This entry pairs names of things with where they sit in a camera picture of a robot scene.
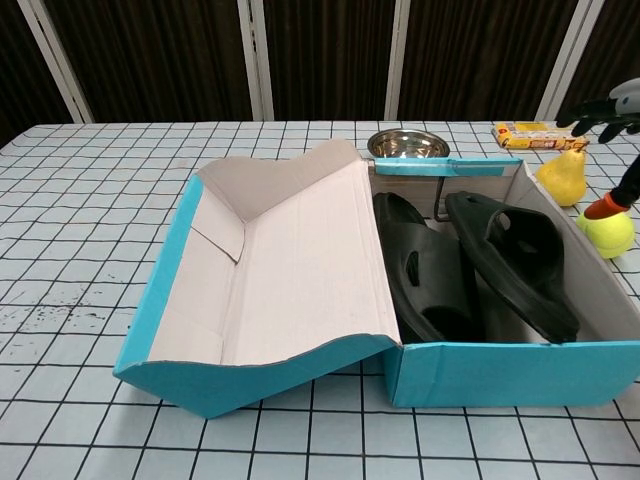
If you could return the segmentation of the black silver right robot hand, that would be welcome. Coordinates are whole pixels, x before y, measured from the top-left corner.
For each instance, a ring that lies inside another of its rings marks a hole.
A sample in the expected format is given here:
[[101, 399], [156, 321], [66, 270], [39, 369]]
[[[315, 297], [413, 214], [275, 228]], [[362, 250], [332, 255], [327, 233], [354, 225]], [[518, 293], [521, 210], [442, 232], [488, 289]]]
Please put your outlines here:
[[[592, 127], [605, 124], [598, 142], [607, 143], [625, 130], [629, 135], [640, 133], [640, 77], [614, 87], [606, 99], [583, 102], [560, 113], [556, 126], [565, 128], [575, 123], [571, 134], [581, 136]], [[623, 174], [619, 184], [601, 199], [592, 203], [584, 216], [600, 220], [626, 212], [640, 198], [640, 154]]]

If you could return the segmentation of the yellow-green tennis ball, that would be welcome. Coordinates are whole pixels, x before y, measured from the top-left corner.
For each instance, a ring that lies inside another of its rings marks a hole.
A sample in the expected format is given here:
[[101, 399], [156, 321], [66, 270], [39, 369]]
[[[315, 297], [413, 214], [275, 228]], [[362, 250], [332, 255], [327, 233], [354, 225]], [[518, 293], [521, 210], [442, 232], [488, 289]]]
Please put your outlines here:
[[634, 241], [633, 222], [624, 212], [602, 219], [588, 219], [581, 213], [576, 224], [604, 259], [624, 254]]

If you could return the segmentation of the stainless steel bowl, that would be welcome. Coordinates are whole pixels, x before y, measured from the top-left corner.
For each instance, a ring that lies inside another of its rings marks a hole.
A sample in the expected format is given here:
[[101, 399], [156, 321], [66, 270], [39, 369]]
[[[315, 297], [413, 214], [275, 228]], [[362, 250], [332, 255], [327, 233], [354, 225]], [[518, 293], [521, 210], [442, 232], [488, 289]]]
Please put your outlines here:
[[448, 143], [440, 136], [403, 128], [375, 133], [369, 138], [367, 149], [374, 158], [430, 158], [450, 154]]

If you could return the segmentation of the white grid-patterned table mat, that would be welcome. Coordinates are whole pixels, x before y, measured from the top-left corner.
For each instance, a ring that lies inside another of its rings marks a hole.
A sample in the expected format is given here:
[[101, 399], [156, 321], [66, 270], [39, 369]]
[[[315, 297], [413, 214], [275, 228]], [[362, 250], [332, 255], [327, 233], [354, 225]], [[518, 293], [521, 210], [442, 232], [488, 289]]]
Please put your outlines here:
[[53, 124], [0, 142], [0, 480], [640, 480], [640, 380], [594, 408], [400, 410], [378, 358], [217, 420], [113, 364], [185, 183], [379, 121]]

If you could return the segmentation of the black rubber slipper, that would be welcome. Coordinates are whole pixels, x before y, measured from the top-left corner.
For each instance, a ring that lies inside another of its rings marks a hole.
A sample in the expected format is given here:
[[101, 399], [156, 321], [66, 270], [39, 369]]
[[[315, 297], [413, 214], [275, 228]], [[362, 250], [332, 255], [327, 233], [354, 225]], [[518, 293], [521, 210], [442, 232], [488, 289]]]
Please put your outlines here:
[[488, 286], [545, 340], [577, 340], [580, 317], [564, 288], [564, 243], [544, 213], [461, 191], [445, 206], [462, 248]]
[[373, 207], [402, 342], [484, 340], [475, 271], [460, 242], [395, 193], [376, 194]]

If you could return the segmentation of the light blue cardboard shoe box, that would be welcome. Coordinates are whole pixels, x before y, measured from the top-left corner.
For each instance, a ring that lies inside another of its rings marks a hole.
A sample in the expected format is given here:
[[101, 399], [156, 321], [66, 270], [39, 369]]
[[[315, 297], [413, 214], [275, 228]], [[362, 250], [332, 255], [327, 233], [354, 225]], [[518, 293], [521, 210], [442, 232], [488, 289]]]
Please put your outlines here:
[[[459, 242], [446, 196], [547, 215], [580, 317], [553, 344], [474, 268], [480, 342], [401, 340], [373, 197], [395, 193]], [[291, 160], [229, 157], [188, 182], [114, 375], [214, 418], [375, 354], [393, 405], [591, 405], [640, 377], [640, 310], [517, 158], [366, 160], [329, 140]]]

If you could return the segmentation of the yellow pear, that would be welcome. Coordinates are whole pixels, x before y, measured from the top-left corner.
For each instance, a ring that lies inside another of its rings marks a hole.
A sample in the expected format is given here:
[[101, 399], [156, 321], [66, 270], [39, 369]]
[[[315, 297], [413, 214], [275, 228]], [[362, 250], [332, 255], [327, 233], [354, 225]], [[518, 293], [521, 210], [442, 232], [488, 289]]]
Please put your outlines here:
[[586, 154], [567, 150], [543, 164], [535, 173], [538, 182], [561, 207], [571, 207], [586, 193]]

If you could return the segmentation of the dark folding screen white frames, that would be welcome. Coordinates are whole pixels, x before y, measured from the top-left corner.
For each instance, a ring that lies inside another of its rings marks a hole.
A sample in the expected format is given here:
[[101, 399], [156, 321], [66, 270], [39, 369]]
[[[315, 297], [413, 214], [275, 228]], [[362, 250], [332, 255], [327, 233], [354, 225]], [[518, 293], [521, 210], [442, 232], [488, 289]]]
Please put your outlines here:
[[[42, 0], [98, 122], [252, 116], [238, 0]], [[583, 0], [410, 0], [397, 116], [526, 120]], [[380, 120], [397, 0], [262, 0], [274, 116]], [[640, 77], [640, 0], [603, 0], [567, 112]], [[0, 0], [0, 146], [71, 121], [19, 7]]]

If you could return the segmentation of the yellow snack package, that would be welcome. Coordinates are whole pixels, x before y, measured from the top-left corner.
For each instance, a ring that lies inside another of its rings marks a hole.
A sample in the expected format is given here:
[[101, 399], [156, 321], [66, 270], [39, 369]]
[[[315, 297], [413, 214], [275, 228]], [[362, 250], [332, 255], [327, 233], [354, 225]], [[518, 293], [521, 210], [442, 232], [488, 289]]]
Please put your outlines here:
[[574, 136], [569, 127], [553, 122], [498, 122], [492, 127], [496, 142], [507, 150], [581, 150], [589, 144], [584, 136]]

